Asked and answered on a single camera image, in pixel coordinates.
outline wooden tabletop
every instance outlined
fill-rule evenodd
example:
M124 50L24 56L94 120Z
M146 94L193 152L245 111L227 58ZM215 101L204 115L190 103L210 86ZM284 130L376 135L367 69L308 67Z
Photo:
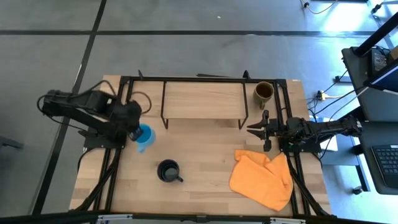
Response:
M112 86L118 90L120 76L104 76ZM194 95L194 106L200 109L197 117L193 114L183 117L184 119L171 119L169 129L165 129L160 118L160 107L162 102L163 82L134 82L133 91L143 91L152 100L152 109L141 116L140 122L148 124L156 132L156 141L148 147L145 153L136 151L136 144L127 141L122 150L119 163L118 175L113 195L111 210L113 212L126 213L163 213L163 214L209 214L209 215L272 215L290 216L292 208L290 203L281 211L276 212L266 208L257 202L232 192L229 189L229 178L236 163L234 160L235 149L249 149L262 152L264 141L246 131L246 126L260 121L262 111L254 103L252 94L256 84L246 84L249 118L242 130L238 129L236 118L242 114L231 112L225 119L222 113L209 110L216 118L222 119L188 119L188 118L210 118L202 114L204 108L210 108L215 102L222 102L229 109L238 105L244 108L241 84L236 83L203 83L204 85L223 85L206 92L199 86L202 83L175 83L167 82L165 95L165 114L169 118L181 118L181 111L173 110L174 107L185 108L190 105L188 97L179 96L178 93L186 93L201 90L203 93ZM308 119L307 104L304 97L303 87L300 80L287 80L290 104L293 116ZM106 85L101 90L110 92ZM127 87L123 91L123 99L126 97ZM283 99L282 90L279 90L280 98ZM212 101L201 99L212 97ZM147 99L141 95L132 95L132 99L145 110L148 107ZM238 103L230 103L228 100L238 100ZM270 118L276 118L275 99L272 98L266 104ZM276 138L271 138L272 149L267 152L271 159L279 154L279 146ZM311 154L301 153L305 183L315 200L330 212L328 196L323 182L322 169L319 161ZM70 208L79 206L88 196L98 182L100 169L103 161L104 150L95 149L89 152L81 161L75 189L70 203ZM157 177L157 166L164 159L173 159L180 166L180 175L183 183L165 183ZM104 187L101 200L101 208L104 208L108 186ZM298 209L303 213L301 195L298 187L295 187L298 201Z

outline floor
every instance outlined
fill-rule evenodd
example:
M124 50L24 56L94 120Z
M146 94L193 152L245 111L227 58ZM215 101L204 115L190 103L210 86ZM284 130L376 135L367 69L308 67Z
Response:
M314 11L330 4L310 3ZM81 75L80 90L85 90L104 74L137 75L138 69L148 76L231 77L249 70L252 77L301 79L310 98L345 71L342 48L360 45L398 11L398 6L383 6L373 17L369 12L376 3L339 1L327 12L313 15L302 9L299 0L113 0L106 3L98 30L266 30L277 35L97 35L91 52L86 50L88 35L0 32L0 93L4 96L0 135L25 144L22 150L0 150L0 217L26 215L32 209L58 131L58 125L43 117L35 105L48 90L70 91ZM43 0L40 4L3 0L0 30L92 30L100 4L101 0ZM340 31L362 33L341 35ZM389 40L397 45L397 33L379 45L388 47ZM352 89L338 84L328 94L342 95ZM330 117L349 99L320 116ZM353 102L336 118L357 106ZM83 138L69 128L44 213L67 211L82 144ZM323 171L333 214L372 222L398 220L394 215L398 197L379 195L374 186L361 195L349 193L359 185L354 167L325 166Z

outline yellow mug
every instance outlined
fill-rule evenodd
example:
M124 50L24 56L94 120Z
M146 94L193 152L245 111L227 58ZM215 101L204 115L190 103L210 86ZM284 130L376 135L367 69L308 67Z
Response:
M259 82L257 83L253 98L254 101L260 106L260 109L264 109L266 107L267 101L271 99L274 94L274 87L270 83L267 82Z

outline wooden shelf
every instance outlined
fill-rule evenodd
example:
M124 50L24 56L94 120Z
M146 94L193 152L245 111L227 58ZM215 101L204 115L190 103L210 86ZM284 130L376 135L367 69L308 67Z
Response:
M165 119L244 119L243 84L167 82Z

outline orange towel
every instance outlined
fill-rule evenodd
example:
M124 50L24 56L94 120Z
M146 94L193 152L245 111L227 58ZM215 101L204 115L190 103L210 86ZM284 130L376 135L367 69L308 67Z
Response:
M238 163L229 180L231 190L277 211L286 206L293 182L285 154L270 161L263 153L238 149L235 159Z

